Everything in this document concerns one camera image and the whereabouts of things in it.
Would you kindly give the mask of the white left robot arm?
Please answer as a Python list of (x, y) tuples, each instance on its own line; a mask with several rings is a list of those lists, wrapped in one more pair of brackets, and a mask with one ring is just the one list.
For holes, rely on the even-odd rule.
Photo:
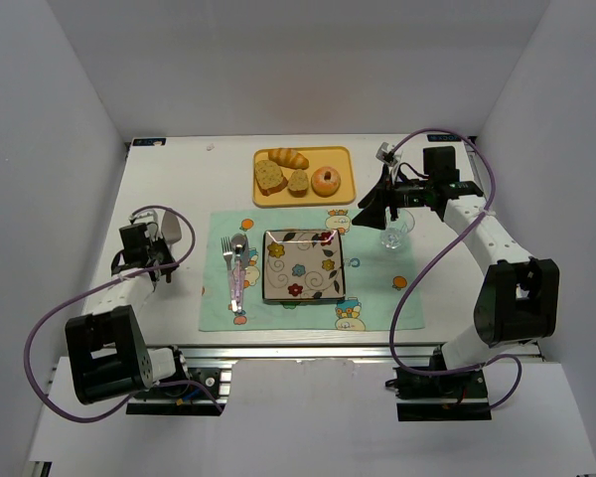
[[(135, 222), (119, 230), (122, 250), (111, 262), (111, 275), (172, 264), (171, 245), (182, 238), (181, 227), (163, 221)], [(182, 353), (174, 346), (149, 349), (137, 315), (156, 289), (159, 279), (172, 272), (151, 271), (106, 288), (103, 297), (65, 326), (74, 391), (83, 404), (144, 392), (162, 381), (184, 379)]]

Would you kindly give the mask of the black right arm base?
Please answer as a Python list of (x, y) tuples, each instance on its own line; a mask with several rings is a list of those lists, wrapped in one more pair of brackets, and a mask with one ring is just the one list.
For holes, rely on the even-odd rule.
[(384, 387), (395, 393), (400, 422), (484, 421), (492, 419), (488, 389), (482, 371), (429, 376), (445, 372), (441, 347), (436, 347), (424, 366), (401, 365)]

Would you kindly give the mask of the seeded bread slice large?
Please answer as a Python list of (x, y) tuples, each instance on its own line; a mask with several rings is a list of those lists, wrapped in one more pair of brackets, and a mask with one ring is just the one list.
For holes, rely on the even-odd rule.
[(288, 185), (288, 180), (281, 168), (271, 160), (255, 163), (254, 178), (261, 194), (265, 197), (281, 192)]

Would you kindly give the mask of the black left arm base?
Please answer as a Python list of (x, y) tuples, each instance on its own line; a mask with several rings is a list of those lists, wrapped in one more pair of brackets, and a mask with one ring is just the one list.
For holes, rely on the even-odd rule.
[[(138, 393), (126, 405), (128, 415), (220, 416), (231, 381), (231, 363), (196, 356), (192, 349), (169, 346), (174, 374)], [(166, 348), (149, 349), (158, 376), (167, 368)]]

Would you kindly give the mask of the metal spatula wooden handle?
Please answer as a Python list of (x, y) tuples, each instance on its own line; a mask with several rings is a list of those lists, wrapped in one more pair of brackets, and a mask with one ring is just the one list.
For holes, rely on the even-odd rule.
[(182, 230), (178, 217), (171, 211), (166, 211), (161, 223), (162, 251), (161, 264), (165, 265), (161, 273), (165, 276), (166, 282), (172, 282), (172, 275), (178, 268), (176, 259), (172, 254), (172, 246), (182, 239)]

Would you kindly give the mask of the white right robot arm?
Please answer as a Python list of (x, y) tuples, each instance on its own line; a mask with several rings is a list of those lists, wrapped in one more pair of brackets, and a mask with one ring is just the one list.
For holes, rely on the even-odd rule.
[(418, 179), (400, 174), (392, 150), (376, 154), (382, 172), (359, 202), (352, 223), (383, 231), (399, 210), (428, 208), (453, 230), (479, 265), (484, 281), (473, 325), (441, 345), (429, 363), (428, 377), (477, 371), (501, 352), (553, 334), (560, 271), (551, 259), (537, 259), (521, 247), (492, 214), (489, 196), (472, 181), (463, 181), (452, 146), (423, 151)]

